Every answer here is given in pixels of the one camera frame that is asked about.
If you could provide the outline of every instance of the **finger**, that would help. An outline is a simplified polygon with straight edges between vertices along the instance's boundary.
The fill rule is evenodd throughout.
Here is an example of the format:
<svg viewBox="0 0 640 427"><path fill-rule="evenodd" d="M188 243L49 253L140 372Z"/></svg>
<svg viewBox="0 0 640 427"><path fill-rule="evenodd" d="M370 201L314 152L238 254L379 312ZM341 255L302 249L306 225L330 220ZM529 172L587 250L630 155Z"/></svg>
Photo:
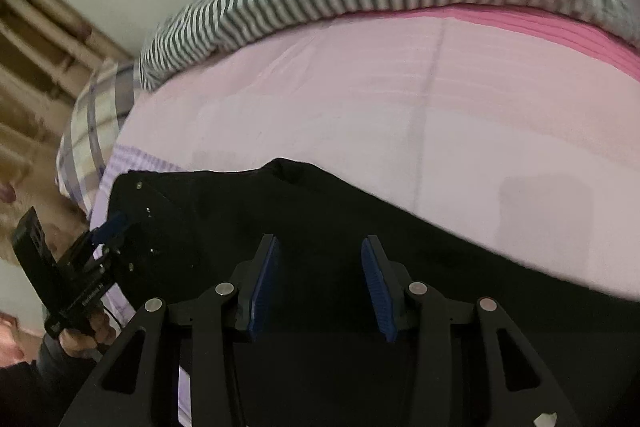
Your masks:
<svg viewBox="0 0 640 427"><path fill-rule="evenodd" d="M89 324L92 330L99 331L109 324L109 317L103 311L95 311L91 314L91 317L89 317Z"/></svg>
<svg viewBox="0 0 640 427"><path fill-rule="evenodd" d="M95 339L83 335L79 331L64 330L60 333L59 340L60 346L70 357L78 357L83 351L94 349L98 345Z"/></svg>
<svg viewBox="0 0 640 427"><path fill-rule="evenodd" d="M98 344L105 344L105 341L111 333L111 330L113 330L113 328L111 328L110 325L101 327L98 331L95 332L94 339L96 340L96 342L98 342Z"/></svg>
<svg viewBox="0 0 640 427"><path fill-rule="evenodd" d="M107 346L111 346L111 344L113 344L115 339L116 339L116 330L109 326L109 333L107 334L107 337L102 343L106 344Z"/></svg>

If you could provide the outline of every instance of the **pink fabric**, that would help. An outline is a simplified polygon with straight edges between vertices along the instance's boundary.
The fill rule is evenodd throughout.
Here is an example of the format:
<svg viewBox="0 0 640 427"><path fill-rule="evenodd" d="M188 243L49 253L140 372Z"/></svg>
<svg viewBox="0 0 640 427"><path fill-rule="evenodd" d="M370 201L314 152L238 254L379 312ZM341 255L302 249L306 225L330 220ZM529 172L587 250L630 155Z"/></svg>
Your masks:
<svg viewBox="0 0 640 427"><path fill-rule="evenodd" d="M517 6L497 7L463 4L414 10L395 16L453 17L461 21L495 26L540 37L611 64L640 81L640 60L638 60L638 53L631 46L596 26L579 23L568 17L542 10Z"/></svg>
<svg viewBox="0 0 640 427"><path fill-rule="evenodd" d="M415 15L306 25L194 67L136 103L118 143L188 170L311 162L520 263L640 297L638 57L593 32L629 67L558 44L590 34L563 18Z"/></svg>

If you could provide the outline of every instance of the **plaid pillow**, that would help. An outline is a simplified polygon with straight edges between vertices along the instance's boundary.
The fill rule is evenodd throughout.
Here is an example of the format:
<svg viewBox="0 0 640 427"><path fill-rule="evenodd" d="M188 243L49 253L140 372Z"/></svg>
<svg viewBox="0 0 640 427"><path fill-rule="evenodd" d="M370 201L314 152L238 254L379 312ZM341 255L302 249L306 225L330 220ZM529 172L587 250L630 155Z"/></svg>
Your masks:
<svg viewBox="0 0 640 427"><path fill-rule="evenodd" d="M119 64L107 58L76 100L58 149L57 183L60 193L77 203L87 217L113 145L139 92L133 62Z"/></svg>

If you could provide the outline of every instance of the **black bracket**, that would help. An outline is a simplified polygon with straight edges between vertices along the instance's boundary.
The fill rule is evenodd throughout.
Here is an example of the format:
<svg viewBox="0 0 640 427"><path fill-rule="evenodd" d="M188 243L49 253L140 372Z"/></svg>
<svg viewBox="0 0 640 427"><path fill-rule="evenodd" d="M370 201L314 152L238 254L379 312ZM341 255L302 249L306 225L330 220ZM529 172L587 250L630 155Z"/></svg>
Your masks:
<svg viewBox="0 0 640 427"><path fill-rule="evenodd" d="M240 263L228 282L191 301L149 299L92 372L61 427L176 426L185 337L193 341L193 424L244 427L231 344L260 333L278 254L277 239L265 235L254 259Z"/></svg>
<svg viewBox="0 0 640 427"><path fill-rule="evenodd" d="M180 339L193 341L191 416L194 427L244 427L232 344L259 335L270 304L279 245L265 235L251 261L227 282L192 301L167 306L150 299L134 316L69 408L61 427L177 425ZM446 299L411 279L367 237L361 261L380 333L387 342L415 341L417 363L408 411L401 425L452 425L452 327L474 324L486 358L490 412L487 427L580 427L551 372L504 309L491 298L474 304ZM505 342L524 357L531 381L510 382Z"/></svg>
<svg viewBox="0 0 640 427"><path fill-rule="evenodd" d="M452 301L434 287L412 281L403 265L388 260L375 235L363 241L361 258L378 327L387 341L395 341L400 331L418 330L408 427L450 425L451 327L472 322L479 323L486 356L491 404L486 427L580 426L551 371L498 302ZM522 355L531 370L526 388L510 385L509 348Z"/></svg>

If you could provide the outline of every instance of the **black cloth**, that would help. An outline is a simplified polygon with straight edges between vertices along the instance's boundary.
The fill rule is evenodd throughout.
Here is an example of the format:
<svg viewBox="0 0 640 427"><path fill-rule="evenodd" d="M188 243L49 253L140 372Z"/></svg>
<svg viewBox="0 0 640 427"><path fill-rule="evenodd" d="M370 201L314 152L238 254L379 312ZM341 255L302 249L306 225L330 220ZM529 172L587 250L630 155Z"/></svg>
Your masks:
<svg viewBox="0 0 640 427"><path fill-rule="evenodd" d="M639 303L521 266L312 165L278 159L247 172L130 172L113 187L109 213L118 210L138 222L129 230L118 273L135 307L149 297L195 298L252 258L263 233L274 233L285 271L274 290L274 330L376 331L360 265L363 238L376 234L390 260L447 298L496 299L585 426L640 425L633 405L640 401ZM321 348L316 359L331 364ZM356 400L355 394L332 395L317 384L321 375L303 369L294 373L293 386L317 393L325 408L348 408ZM297 407L282 397L293 391L281 383L262 393L284 411ZM616 423L609 423L613 418ZM279 420L289 425L287 418Z"/></svg>
<svg viewBox="0 0 640 427"><path fill-rule="evenodd" d="M45 335L36 360L0 369L0 425L57 426L94 367Z"/></svg>

